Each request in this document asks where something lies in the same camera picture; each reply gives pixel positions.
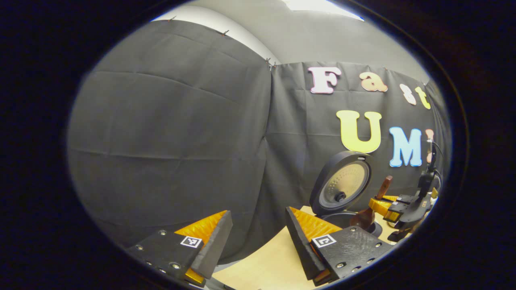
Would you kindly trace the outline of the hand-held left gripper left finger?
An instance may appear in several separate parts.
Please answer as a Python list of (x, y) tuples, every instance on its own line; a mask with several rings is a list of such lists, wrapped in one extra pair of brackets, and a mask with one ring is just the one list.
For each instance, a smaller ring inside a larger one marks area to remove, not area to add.
[(158, 230), (127, 252), (162, 275), (201, 288), (212, 277), (232, 227), (231, 212), (224, 210), (179, 230)]

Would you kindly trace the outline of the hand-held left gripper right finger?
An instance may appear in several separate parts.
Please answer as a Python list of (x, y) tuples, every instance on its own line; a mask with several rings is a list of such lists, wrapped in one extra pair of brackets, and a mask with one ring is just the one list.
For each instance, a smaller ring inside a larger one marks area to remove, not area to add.
[(306, 278), (315, 286), (356, 275), (393, 248), (359, 226), (341, 228), (291, 206), (285, 216)]

